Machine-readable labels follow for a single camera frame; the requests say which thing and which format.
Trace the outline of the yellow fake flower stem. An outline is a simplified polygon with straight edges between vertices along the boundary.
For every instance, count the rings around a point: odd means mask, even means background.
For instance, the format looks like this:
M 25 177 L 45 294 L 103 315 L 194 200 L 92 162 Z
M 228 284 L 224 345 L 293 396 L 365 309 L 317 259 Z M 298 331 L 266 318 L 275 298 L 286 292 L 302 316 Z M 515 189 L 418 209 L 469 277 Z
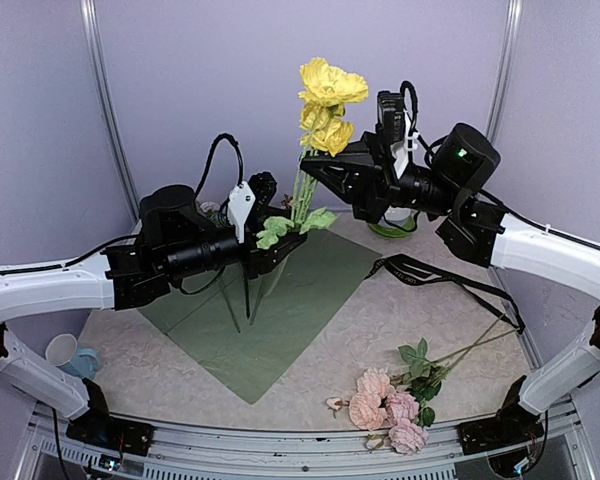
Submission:
M 300 115 L 300 160 L 325 153 L 329 159 L 342 152 L 352 139 L 354 125 L 343 119 L 348 104 L 361 103 L 369 96 L 369 87 L 361 75 L 333 66 L 317 57 L 300 67 L 304 102 Z M 336 219 L 326 208 L 310 211 L 318 181 L 308 173 L 296 172 L 292 194 L 284 200 L 282 211 L 264 221 L 256 234 L 256 246 L 263 253 L 281 250 L 282 242 L 293 233 L 323 230 Z

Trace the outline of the green pink wrapping paper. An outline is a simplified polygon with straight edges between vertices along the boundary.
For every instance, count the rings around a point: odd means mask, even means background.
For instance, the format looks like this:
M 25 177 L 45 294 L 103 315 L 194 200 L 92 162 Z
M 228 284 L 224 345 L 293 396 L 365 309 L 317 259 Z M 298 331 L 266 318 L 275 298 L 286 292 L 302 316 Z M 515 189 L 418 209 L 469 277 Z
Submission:
M 311 233 L 274 272 L 249 282 L 189 278 L 142 315 L 241 400 L 254 404 L 354 294 L 378 252 L 328 230 Z

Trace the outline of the small pink bud stem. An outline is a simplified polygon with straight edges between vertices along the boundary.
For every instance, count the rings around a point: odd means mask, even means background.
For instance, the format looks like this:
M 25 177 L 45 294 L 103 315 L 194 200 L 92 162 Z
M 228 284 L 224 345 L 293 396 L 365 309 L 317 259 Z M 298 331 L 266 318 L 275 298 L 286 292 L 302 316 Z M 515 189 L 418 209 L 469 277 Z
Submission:
M 293 206 L 293 197 L 287 194 L 284 194 L 281 201 L 279 202 L 278 207 L 283 211 L 290 211 Z M 202 202 L 200 204 L 200 208 L 203 213 L 208 215 L 213 215 L 219 213 L 223 208 L 223 203 L 217 203 L 212 201 Z

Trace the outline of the black printed ribbon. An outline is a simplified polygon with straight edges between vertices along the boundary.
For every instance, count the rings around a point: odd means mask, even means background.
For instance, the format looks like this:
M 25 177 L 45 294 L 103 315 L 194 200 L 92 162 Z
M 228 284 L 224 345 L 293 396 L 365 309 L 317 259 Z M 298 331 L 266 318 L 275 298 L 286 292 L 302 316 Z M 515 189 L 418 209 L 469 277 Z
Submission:
M 437 283 L 453 283 L 459 286 L 465 293 L 468 293 L 481 307 L 512 326 L 517 334 L 523 334 L 526 329 L 526 324 L 522 319 L 518 306 L 513 298 L 504 290 L 493 285 L 481 283 L 462 275 L 426 264 L 405 254 L 396 254 L 376 260 L 373 263 L 371 270 L 365 276 L 365 279 L 371 278 L 382 268 L 393 275 L 401 283 L 409 286 L 420 287 Z M 500 311 L 491 303 L 477 295 L 475 290 L 496 296 L 501 300 L 508 302 L 513 309 L 513 317 L 515 320 L 512 320 L 505 312 Z

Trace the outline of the pink rose stem bunch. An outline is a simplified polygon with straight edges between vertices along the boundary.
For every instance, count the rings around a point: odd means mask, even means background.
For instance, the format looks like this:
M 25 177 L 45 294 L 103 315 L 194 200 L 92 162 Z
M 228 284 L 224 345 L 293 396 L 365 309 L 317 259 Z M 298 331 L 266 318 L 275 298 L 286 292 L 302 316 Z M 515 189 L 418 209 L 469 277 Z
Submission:
M 352 425 L 367 433 L 366 448 L 375 451 L 388 445 L 401 455 L 415 455 L 429 441 L 428 428 L 436 420 L 430 406 L 451 372 L 474 349 L 516 332 L 514 327 L 493 336 L 492 330 L 508 322 L 500 314 L 469 345 L 441 357 L 429 357 L 429 345 L 422 338 L 415 345 L 398 348 L 405 369 L 391 375 L 385 368 L 368 368 L 356 379 L 349 398 L 330 397 L 324 401 L 333 415 L 344 410 Z

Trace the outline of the blue fake flower stem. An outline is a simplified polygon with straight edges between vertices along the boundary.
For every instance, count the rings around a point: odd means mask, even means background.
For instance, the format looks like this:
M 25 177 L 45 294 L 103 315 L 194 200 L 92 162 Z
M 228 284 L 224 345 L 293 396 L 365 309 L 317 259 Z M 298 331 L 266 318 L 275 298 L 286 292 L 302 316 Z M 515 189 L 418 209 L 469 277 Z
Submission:
M 223 213 L 222 209 L 219 209 L 217 211 L 213 211 L 212 215 L 211 215 L 211 219 L 218 226 L 226 227 L 228 225 L 228 220 L 226 219 L 226 215 Z M 225 301 L 226 307 L 227 307 L 227 309 L 229 311 L 229 315 L 230 315 L 231 321 L 233 323 L 233 326 L 234 326 L 236 332 L 240 333 L 241 332 L 241 327 L 239 325 L 236 313 L 235 313 L 235 311 L 233 309 L 233 305 L 232 305 L 231 300 L 229 298 L 228 290 L 227 290 L 227 284 L 226 284 L 226 282 L 224 280 L 224 277 L 223 277 L 225 270 L 226 270 L 226 268 L 223 267 L 221 269 L 221 271 L 219 272 L 219 277 L 218 277 L 218 280 L 217 280 L 217 284 L 219 286 L 220 293 L 221 293 L 221 295 L 222 295 L 222 297 L 223 297 L 223 299 Z

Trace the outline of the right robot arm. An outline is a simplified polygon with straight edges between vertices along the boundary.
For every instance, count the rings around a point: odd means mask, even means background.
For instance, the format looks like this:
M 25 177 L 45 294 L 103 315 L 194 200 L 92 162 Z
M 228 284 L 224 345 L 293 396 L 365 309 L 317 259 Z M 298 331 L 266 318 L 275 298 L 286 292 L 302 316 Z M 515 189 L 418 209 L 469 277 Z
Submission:
M 514 213 L 484 191 L 500 155 L 474 127 L 456 124 L 428 146 L 424 166 L 409 158 L 415 115 L 404 96 L 381 91 L 373 133 L 336 155 L 306 154 L 300 168 L 376 223 L 390 207 L 440 219 L 436 233 L 457 258 L 481 267 L 522 271 L 583 292 L 600 303 L 600 244 L 542 226 Z M 583 333 L 540 370 L 514 383 L 491 433 L 515 442 L 563 395 L 600 372 L 600 305 Z

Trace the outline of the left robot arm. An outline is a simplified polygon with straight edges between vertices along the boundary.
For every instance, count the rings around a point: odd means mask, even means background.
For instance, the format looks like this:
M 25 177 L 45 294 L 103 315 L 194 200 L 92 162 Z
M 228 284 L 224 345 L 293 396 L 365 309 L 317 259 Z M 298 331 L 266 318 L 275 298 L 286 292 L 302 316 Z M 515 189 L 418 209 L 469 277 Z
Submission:
M 269 206 L 267 173 L 229 194 L 228 226 L 207 218 L 187 185 L 169 185 L 140 202 L 141 229 L 73 260 L 0 266 L 0 379 L 81 426 L 95 442 L 113 443 L 117 418 L 101 388 L 75 379 L 25 347 L 8 321 L 70 310 L 129 310 L 181 290 L 185 279 L 241 265 L 245 280 L 273 271 L 307 237 Z

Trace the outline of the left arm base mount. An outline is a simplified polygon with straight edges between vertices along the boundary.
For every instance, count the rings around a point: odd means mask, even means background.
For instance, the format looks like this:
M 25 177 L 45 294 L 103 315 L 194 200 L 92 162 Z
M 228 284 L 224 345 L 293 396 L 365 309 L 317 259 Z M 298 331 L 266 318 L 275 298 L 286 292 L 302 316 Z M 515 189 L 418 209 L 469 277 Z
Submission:
M 66 436 L 82 443 L 122 454 L 148 455 L 154 435 L 151 424 L 110 415 L 85 414 L 70 420 Z

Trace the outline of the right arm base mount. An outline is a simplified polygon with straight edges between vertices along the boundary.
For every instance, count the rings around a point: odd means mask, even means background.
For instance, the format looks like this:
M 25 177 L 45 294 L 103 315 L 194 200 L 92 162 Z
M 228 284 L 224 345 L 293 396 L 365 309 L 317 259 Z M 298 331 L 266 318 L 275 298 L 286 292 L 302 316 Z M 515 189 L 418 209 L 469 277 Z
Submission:
M 544 435 L 539 416 L 525 410 L 502 411 L 493 417 L 463 422 L 457 431 L 464 455 L 516 445 Z

